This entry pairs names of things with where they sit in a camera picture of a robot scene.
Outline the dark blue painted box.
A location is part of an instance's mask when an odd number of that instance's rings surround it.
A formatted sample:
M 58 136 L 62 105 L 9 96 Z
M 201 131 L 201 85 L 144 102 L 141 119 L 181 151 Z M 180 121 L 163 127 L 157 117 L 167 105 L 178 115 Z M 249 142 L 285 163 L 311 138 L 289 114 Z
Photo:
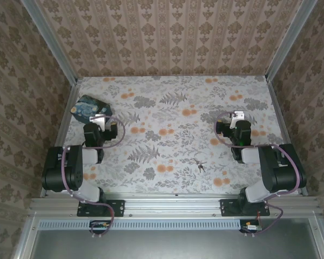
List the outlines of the dark blue painted box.
M 70 113 L 73 117 L 84 124 L 90 122 L 90 118 L 96 114 L 112 116 L 110 104 L 93 98 L 89 95 L 83 95 L 71 108 Z

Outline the silver keys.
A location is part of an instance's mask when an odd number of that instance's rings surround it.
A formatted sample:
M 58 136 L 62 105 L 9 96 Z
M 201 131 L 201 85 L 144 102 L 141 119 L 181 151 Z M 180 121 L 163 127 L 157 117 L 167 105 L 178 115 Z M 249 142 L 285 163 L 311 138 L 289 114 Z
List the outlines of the silver keys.
M 197 160 L 197 159 L 193 159 L 194 160 L 194 162 L 195 162 L 195 164 L 197 165 L 197 167 L 198 167 L 198 169 L 199 169 L 199 172 L 201 173 L 201 172 L 205 172 L 205 169 L 204 169 L 204 164 L 206 163 L 206 162 L 202 162 L 202 161 L 199 161 L 199 160 Z

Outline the floral table cover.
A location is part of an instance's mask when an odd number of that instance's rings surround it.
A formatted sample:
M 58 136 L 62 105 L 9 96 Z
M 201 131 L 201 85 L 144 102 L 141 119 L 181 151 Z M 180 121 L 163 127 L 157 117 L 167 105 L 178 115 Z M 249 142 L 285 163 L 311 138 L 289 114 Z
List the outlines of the floral table cover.
M 279 133 L 263 76 L 88 77 L 83 95 L 109 103 L 121 121 L 103 162 L 83 171 L 107 193 L 237 194 L 260 179 L 260 166 L 234 161 L 214 134 L 216 117 L 244 111 L 253 144 Z

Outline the small connector board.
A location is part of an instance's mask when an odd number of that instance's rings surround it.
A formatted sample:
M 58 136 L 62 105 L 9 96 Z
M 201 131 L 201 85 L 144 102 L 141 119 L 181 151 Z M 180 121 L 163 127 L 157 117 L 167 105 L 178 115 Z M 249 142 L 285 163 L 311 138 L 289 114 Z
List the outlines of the small connector board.
M 243 234 L 255 234 L 258 231 L 262 231 L 262 225 L 258 219 L 240 220 L 239 231 Z
M 111 225 L 110 220 L 92 220 L 89 223 L 89 231 L 93 236 L 102 236 Z

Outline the grey metal panel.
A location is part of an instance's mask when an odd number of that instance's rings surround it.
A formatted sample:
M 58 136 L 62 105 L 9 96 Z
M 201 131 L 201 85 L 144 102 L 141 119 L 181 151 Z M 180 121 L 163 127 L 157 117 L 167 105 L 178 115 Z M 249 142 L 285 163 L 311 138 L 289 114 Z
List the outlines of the grey metal panel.
M 320 259 L 305 220 L 281 220 L 263 234 L 237 230 L 40 231 L 32 259 Z

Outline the aluminium side rail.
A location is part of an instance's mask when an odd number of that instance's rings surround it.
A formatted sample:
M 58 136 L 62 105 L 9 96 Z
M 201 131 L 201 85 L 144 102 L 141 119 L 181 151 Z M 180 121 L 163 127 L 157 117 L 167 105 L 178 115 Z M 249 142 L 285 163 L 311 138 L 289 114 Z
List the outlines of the aluminium side rail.
M 68 132 L 69 124 L 72 118 L 70 110 L 73 108 L 79 95 L 79 89 L 81 87 L 83 78 L 77 79 L 76 83 L 71 87 L 70 94 L 66 103 L 65 111 L 63 114 L 62 122 L 58 131 L 58 135 L 55 141 L 55 146 L 63 146 L 65 138 Z
M 267 88 L 269 90 L 269 95 L 271 96 L 271 105 L 273 106 L 274 118 L 273 121 L 277 122 L 279 127 L 279 133 L 270 133 L 267 134 L 268 143 L 273 143 L 276 145 L 280 144 L 290 144 L 291 139 L 289 137 L 287 126 L 282 116 L 282 111 L 278 103 L 278 99 L 276 97 L 276 93 L 271 81 L 267 81 Z

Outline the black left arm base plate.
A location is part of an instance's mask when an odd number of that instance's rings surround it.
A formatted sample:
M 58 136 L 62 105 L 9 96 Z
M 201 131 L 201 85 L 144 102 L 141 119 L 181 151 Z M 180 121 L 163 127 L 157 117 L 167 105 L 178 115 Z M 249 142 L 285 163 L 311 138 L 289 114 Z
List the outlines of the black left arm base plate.
M 115 217 L 123 217 L 125 210 L 124 200 L 107 200 L 106 203 L 112 207 Z M 110 209 L 106 206 L 91 205 L 79 202 L 77 209 L 78 217 L 110 217 Z

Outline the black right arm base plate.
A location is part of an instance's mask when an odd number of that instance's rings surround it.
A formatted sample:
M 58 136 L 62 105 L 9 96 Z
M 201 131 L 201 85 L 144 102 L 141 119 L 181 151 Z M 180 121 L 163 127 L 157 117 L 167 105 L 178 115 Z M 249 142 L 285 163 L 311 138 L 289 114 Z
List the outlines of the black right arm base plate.
M 264 202 L 249 203 L 236 199 L 220 200 L 221 216 L 270 216 L 269 207 Z

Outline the aluminium mounting rail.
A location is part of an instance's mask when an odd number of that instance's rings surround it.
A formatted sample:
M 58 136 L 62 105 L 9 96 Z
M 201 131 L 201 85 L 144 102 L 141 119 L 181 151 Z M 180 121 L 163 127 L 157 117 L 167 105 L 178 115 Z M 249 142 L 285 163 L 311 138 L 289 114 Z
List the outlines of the aluminium mounting rail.
M 219 219 L 220 201 L 236 199 L 230 194 L 126 194 L 107 193 L 107 199 L 124 200 L 125 219 Z M 322 209 L 312 196 L 283 195 L 269 201 L 269 218 L 283 210 L 285 219 L 321 216 Z M 32 199 L 29 216 L 46 219 L 76 219 L 78 201 L 67 194 L 48 192 L 45 197 Z

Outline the aluminium corner post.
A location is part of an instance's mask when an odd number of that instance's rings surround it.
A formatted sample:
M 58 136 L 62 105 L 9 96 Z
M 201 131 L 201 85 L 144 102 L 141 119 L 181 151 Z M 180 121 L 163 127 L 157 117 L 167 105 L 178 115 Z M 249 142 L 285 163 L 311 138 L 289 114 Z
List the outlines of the aluminium corner post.
M 54 58 L 58 62 L 64 75 L 69 81 L 71 87 L 75 87 L 77 84 L 78 76 L 66 56 L 66 52 L 62 49 L 59 44 L 56 33 L 53 32 L 51 25 L 49 25 L 45 15 L 37 4 L 37 0 L 21 0 L 24 7 L 28 11 L 30 17 L 35 23 L 39 33 L 44 38 L 47 46 L 51 50 Z
M 271 82 L 286 59 L 288 52 L 295 43 L 301 29 L 313 11 L 318 0 L 302 0 L 300 7 L 294 15 L 286 34 L 281 41 L 265 74 L 266 80 Z

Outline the aluminium frame bar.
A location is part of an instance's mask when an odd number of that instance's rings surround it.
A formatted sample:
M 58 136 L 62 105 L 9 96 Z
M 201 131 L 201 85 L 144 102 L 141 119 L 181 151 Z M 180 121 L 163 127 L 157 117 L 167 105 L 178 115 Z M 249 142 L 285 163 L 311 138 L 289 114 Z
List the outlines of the aluminium frame bar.
M 30 217 L 27 219 L 12 259 L 31 258 L 38 233 L 38 223 L 39 220 L 35 217 Z
M 324 259 L 324 239 L 318 220 L 315 216 L 309 218 L 309 224 L 320 259 Z

